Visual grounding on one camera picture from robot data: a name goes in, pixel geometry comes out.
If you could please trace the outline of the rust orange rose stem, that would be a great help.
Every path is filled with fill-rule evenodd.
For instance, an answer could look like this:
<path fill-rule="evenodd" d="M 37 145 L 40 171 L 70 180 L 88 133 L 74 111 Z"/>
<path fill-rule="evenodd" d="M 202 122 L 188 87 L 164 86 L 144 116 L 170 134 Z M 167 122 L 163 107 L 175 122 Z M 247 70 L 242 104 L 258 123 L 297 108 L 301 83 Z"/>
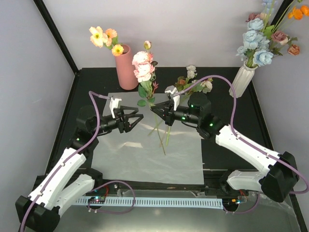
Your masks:
<path fill-rule="evenodd" d="M 178 92 L 181 92 L 182 90 L 188 88 L 189 86 L 191 86 L 191 84 L 195 82 L 195 80 L 190 81 L 191 79 L 194 79 L 195 77 L 196 77 L 196 74 L 194 72 L 192 75 L 191 74 L 189 75 L 189 71 L 188 71 L 187 77 L 186 78 L 184 76 L 178 77 L 178 81 L 175 83 L 174 86 L 176 87 Z M 154 82 L 154 89 L 156 89 L 157 87 L 158 87 L 158 84 Z M 180 102 L 183 102 L 192 93 L 193 93 L 193 90 L 190 90 L 189 93 L 185 93 L 185 97 L 183 97 L 182 100 L 180 100 Z M 160 120 L 158 122 L 157 116 L 154 116 L 154 117 L 155 117 L 155 127 L 149 132 L 148 136 L 150 136 L 154 131 L 159 132 L 158 127 L 163 122 L 163 120 Z"/>

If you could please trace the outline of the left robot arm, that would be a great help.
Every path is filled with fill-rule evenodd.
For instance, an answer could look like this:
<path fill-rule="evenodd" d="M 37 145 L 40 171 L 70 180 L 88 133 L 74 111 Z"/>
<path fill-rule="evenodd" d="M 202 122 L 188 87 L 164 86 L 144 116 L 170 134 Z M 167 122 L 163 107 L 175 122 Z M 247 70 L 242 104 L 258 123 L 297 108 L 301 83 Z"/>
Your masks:
<path fill-rule="evenodd" d="M 107 116 L 100 115 L 97 107 L 82 107 L 74 135 L 57 164 L 27 197 L 16 200 L 20 231 L 29 227 L 36 232 L 52 232 L 61 216 L 81 196 L 100 192 L 103 174 L 92 168 L 79 168 L 94 153 L 99 136 L 113 130 L 130 132 L 142 119 L 136 107 L 116 107 Z"/>

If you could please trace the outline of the pink peony flower stem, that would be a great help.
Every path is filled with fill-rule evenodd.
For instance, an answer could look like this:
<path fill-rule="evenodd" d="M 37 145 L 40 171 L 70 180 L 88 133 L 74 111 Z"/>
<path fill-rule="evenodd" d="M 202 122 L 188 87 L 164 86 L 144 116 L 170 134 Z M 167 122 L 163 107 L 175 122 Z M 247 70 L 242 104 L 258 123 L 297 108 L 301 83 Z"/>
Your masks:
<path fill-rule="evenodd" d="M 158 64 L 153 58 L 151 52 L 152 43 L 146 40 L 143 43 L 144 51 L 139 51 L 133 56 L 132 65 L 134 66 L 134 75 L 138 81 L 138 94 L 141 97 L 137 105 L 139 107 L 155 105 L 155 91 L 159 84 L 156 81 L 155 67 Z"/>

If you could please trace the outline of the orange poppy flower stem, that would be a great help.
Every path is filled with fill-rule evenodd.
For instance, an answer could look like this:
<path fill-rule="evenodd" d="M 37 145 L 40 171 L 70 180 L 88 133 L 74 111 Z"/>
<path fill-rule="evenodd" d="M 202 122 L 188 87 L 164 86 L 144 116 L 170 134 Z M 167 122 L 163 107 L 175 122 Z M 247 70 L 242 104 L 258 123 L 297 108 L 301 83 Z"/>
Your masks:
<path fill-rule="evenodd" d="M 96 47 L 106 47 L 117 57 L 124 53 L 124 46 L 118 42 L 118 34 L 114 29 L 103 30 L 100 26 L 90 27 L 90 41 Z"/>

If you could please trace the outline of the white flower bouquet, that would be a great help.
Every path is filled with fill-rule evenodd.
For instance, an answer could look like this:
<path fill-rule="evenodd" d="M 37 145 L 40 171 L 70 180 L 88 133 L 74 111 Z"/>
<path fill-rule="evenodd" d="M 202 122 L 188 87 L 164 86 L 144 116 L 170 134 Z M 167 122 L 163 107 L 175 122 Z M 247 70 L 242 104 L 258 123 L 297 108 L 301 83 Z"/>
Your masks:
<path fill-rule="evenodd" d="M 108 180 L 203 184 L 201 138 L 194 128 L 176 121 L 172 127 L 148 105 L 144 118 L 128 133 L 100 136 L 91 167 Z"/>

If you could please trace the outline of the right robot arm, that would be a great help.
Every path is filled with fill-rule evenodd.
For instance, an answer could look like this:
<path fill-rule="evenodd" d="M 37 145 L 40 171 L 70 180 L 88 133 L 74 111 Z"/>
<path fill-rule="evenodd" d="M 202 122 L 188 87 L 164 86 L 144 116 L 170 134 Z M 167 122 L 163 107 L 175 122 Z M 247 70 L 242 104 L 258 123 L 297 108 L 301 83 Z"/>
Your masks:
<path fill-rule="evenodd" d="M 252 190 L 264 193 L 270 199 L 281 203 L 292 192 L 299 181 L 294 156 L 289 152 L 280 154 L 250 140 L 223 123 L 211 112 L 211 102 L 202 93 L 194 93 L 188 106 L 179 105 L 179 97 L 158 103 L 151 111 L 172 126 L 174 121 L 195 124 L 196 131 L 205 140 L 213 140 L 256 168 L 252 171 L 234 170 L 219 183 L 225 195 L 235 190 Z"/>

